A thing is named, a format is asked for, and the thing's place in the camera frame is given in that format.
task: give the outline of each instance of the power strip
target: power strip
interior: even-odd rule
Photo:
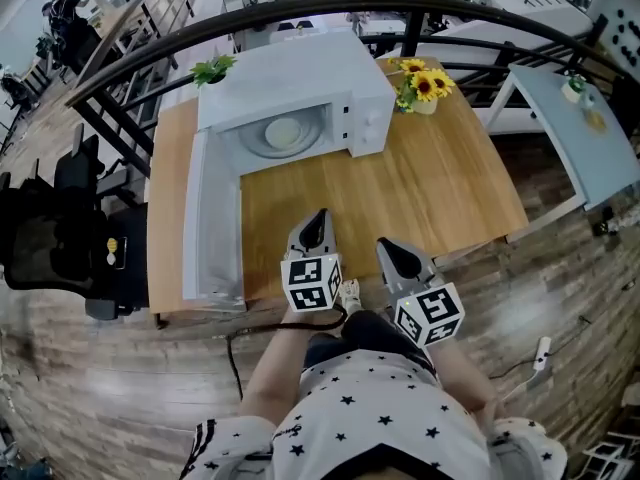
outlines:
[[[549,350],[551,350],[551,338],[543,336],[538,342],[538,351],[536,352],[536,358],[533,361],[533,369],[536,372],[541,372],[547,366]]]

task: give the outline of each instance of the yellow flower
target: yellow flower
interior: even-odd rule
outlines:
[[[432,101],[438,97],[436,84],[428,71],[418,71],[411,79],[411,87],[416,90],[419,101]]]
[[[435,85],[435,90],[438,98],[445,98],[453,92],[451,88],[455,87],[456,84],[443,70],[432,69],[431,71],[429,71],[429,75],[431,76],[431,80],[433,80],[433,83]]]
[[[424,70],[424,61],[420,59],[407,59],[400,63],[400,68],[405,73],[416,73]]]

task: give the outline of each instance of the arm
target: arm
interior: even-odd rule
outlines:
[[[282,323],[309,323],[313,314],[287,311]],[[279,330],[249,380],[240,416],[261,416],[275,425],[293,409],[298,401],[300,373],[309,338],[313,331]]]
[[[429,355],[444,390],[469,412],[482,411],[495,403],[496,415],[503,412],[498,392],[489,378],[462,352],[454,338],[429,347]]]
[[[89,3],[89,0],[80,0],[80,1],[76,4],[76,7],[86,7],[88,3]]]

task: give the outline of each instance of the wood-pattern floor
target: wood-pattern floor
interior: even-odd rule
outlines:
[[[20,178],[30,167],[24,156],[53,158],[51,151],[68,149],[72,116],[54,119],[47,126],[59,128],[38,140],[28,135],[14,149],[20,154],[0,167],[9,164]],[[530,218],[571,195],[546,139],[503,138],[497,145]],[[613,203],[623,209],[634,200],[621,194]],[[584,327],[508,405],[540,421],[572,455],[603,434],[636,362],[640,286],[622,288],[638,265],[639,229],[594,239],[588,216],[574,212],[515,245],[493,242],[446,272],[467,312],[462,346],[487,374],[530,359],[540,336],[550,336],[557,350]],[[380,279],[363,281],[363,303],[384,307]],[[76,295],[11,292],[0,283],[0,413],[24,455],[49,457],[58,478],[176,478],[194,426],[233,414],[237,403],[219,336],[276,321],[282,311],[282,301],[264,301],[241,316],[177,314],[158,331],[146,312],[97,322]],[[580,315],[592,324],[580,323]],[[245,382],[268,339],[236,342]],[[525,365],[495,382],[506,393],[530,372]]]

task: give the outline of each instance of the white shirt with black stars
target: white shirt with black stars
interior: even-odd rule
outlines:
[[[278,427],[258,416],[199,425],[180,478],[353,478],[376,461],[420,478],[559,480],[567,454],[523,418],[487,436],[420,365],[356,350],[306,370]]]

